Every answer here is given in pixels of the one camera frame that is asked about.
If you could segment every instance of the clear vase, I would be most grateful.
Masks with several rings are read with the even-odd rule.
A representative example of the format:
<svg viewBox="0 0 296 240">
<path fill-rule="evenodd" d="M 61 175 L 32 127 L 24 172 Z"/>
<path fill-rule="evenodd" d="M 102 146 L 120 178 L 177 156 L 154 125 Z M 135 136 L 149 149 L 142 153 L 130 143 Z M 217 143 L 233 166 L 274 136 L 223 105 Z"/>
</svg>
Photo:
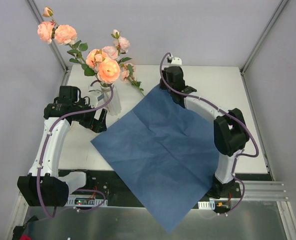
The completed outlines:
<svg viewBox="0 0 296 240">
<path fill-rule="evenodd" d="M 104 87 L 102 85 L 100 85 L 100 87 L 104 95 L 104 101 L 107 102 L 111 96 L 111 89 L 110 87 Z M 111 116 L 116 116 L 119 113 L 121 113 L 121 103 L 120 103 L 117 87 L 114 84 L 112 84 L 112 88 L 113 88 L 113 98 L 106 107 Z"/>
</svg>

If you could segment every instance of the flower bouquet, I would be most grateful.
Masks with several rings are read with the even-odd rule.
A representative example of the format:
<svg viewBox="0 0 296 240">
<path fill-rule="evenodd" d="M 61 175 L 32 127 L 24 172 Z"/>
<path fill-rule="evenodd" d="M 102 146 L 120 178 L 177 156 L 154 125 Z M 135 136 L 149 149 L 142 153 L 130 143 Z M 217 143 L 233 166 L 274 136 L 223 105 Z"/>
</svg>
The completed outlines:
<svg viewBox="0 0 296 240">
<path fill-rule="evenodd" d="M 117 79 L 121 78 L 125 82 L 129 82 L 144 95 L 141 82 L 134 77 L 136 70 L 135 66 L 127 63 L 132 58 L 121 55 L 127 54 L 130 42 L 120 35 L 120 32 L 114 30 L 111 36 L 114 38 L 113 46 L 105 46 L 103 48 L 94 49 L 89 52 L 86 59 L 83 57 L 83 52 L 88 50 L 88 44 L 77 40 L 76 30 L 69 25 L 59 25 L 53 17 L 53 11 L 49 7 L 44 8 L 43 16 L 51 18 L 51 21 L 44 21 L 38 26 L 38 34 L 40 39 L 48 44 L 54 39 L 59 45 L 66 45 L 71 49 L 67 51 L 72 56 L 69 59 L 71 63 L 80 64 L 85 76 L 96 77 L 101 84 L 104 93 Z M 116 88 L 114 87 L 113 102 L 119 102 Z"/>
</svg>

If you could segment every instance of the pink rose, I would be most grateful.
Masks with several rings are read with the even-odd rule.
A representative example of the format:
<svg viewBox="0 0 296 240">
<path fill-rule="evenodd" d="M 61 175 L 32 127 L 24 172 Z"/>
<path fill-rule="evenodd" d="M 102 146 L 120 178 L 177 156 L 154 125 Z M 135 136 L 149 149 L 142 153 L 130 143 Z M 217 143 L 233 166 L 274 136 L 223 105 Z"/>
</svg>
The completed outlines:
<svg viewBox="0 0 296 240">
<path fill-rule="evenodd" d="M 120 67 L 115 60 L 109 57 L 99 64 L 98 78 L 100 81 L 111 84 L 114 83 L 120 76 Z"/>
<path fill-rule="evenodd" d="M 116 60 L 119 57 L 118 49 L 114 46 L 105 46 L 102 50 L 113 60 Z"/>
<path fill-rule="evenodd" d="M 115 45 L 116 47 L 119 46 L 119 41 L 118 41 L 118 39 L 113 40 L 113 45 Z"/>
<path fill-rule="evenodd" d="M 130 47 L 130 42 L 128 41 L 128 39 L 122 36 L 118 40 L 120 48 L 126 52 L 128 47 Z"/>
<path fill-rule="evenodd" d="M 92 69 L 96 69 L 96 65 L 99 62 L 102 62 L 103 58 L 107 58 L 108 54 L 106 54 L 105 52 L 102 52 L 102 54 L 99 53 L 100 50 L 98 49 L 94 49 L 92 50 L 86 59 L 86 64 L 91 67 Z"/>
<path fill-rule="evenodd" d="M 49 7 L 46 6 L 43 9 L 43 16 L 46 17 L 46 18 L 48 18 L 48 17 L 51 17 L 52 15 L 53 15 L 53 11 L 51 10 L 51 8 L 49 8 Z"/>
<path fill-rule="evenodd" d="M 40 39 L 50 44 L 52 42 L 51 35 L 54 28 L 54 22 L 44 21 L 38 25 L 38 34 Z"/>
<path fill-rule="evenodd" d="M 54 39 L 60 45 L 74 44 L 77 39 L 77 32 L 69 25 L 60 25 L 54 32 Z"/>
<path fill-rule="evenodd" d="M 127 80 L 127 77 L 129 77 L 129 74 L 130 74 L 130 72 L 128 70 L 124 69 L 122 71 L 120 77 L 121 77 L 122 80 L 126 81 Z"/>
</svg>

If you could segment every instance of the red object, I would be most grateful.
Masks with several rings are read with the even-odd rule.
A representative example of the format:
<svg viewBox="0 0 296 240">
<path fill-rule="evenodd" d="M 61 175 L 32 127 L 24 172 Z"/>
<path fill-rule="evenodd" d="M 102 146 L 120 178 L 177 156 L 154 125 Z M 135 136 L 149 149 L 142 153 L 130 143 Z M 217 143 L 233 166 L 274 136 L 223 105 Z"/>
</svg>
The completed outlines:
<svg viewBox="0 0 296 240">
<path fill-rule="evenodd" d="M 31 240 L 27 235 L 22 235 L 19 240 Z"/>
</svg>

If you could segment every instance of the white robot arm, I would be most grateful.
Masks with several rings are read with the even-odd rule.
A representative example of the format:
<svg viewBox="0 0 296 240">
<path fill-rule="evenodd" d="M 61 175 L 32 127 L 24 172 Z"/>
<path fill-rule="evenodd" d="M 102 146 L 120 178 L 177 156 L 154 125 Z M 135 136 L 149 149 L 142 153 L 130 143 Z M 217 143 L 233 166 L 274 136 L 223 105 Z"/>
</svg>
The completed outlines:
<svg viewBox="0 0 296 240">
<path fill-rule="evenodd" d="M 196 112 L 210 123 L 213 123 L 213 121 L 217 117 L 223 116 L 222 113 L 218 112 L 213 107 L 196 98 L 184 98 L 184 105 L 186 109 Z M 219 163 L 215 173 L 215 177 L 220 183 L 226 184 L 233 180 L 231 173 L 234 159 L 236 155 L 240 154 L 241 152 L 242 150 L 238 150 L 232 156 L 224 155 L 222 153 L 219 154 Z"/>
<path fill-rule="evenodd" d="M 243 151 L 246 142 L 249 141 L 249 135 L 240 124 L 214 108 L 214 104 L 212 106 L 198 98 L 186 97 L 197 90 L 185 85 L 183 71 L 180 67 L 182 61 L 179 57 L 171 55 L 168 57 L 168 62 L 170 63 L 169 67 L 163 68 L 161 72 L 160 88 L 167 90 L 175 103 L 196 112 L 208 122 L 214 124 L 214 142 L 220 155 L 218 168 L 213 176 L 212 188 L 208 192 L 208 196 L 220 198 L 234 184 L 232 172 L 235 167 L 235 158 Z M 242 112 L 239 109 L 219 109 L 229 113 L 245 125 Z"/>
<path fill-rule="evenodd" d="M 80 125 L 96 133 L 105 131 L 107 129 L 105 124 L 107 111 L 102 109 L 99 119 L 94 118 L 94 110 L 74 114 L 60 120 L 52 131 L 50 128 L 61 116 L 91 109 L 93 107 L 89 101 L 86 103 L 85 98 L 81 98 L 80 89 L 74 86 L 61 86 L 59 97 L 56 97 L 54 103 L 48 104 L 44 109 L 43 135 L 37 156 L 28 175 L 20 176 L 17 181 L 18 188 L 30 206 L 40 206 L 36 190 L 36 179 L 40 168 L 40 190 L 46 207 L 63 207 L 69 194 L 86 185 L 86 173 L 82 171 L 73 171 L 64 177 L 59 177 L 58 167 L 63 142 L 72 121 L 77 121 Z M 51 137 L 49 137 L 46 148 L 43 149 L 46 137 L 50 133 Z M 43 161 L 42 165 L 39 165 L 42 152 Z"/>
</svg>

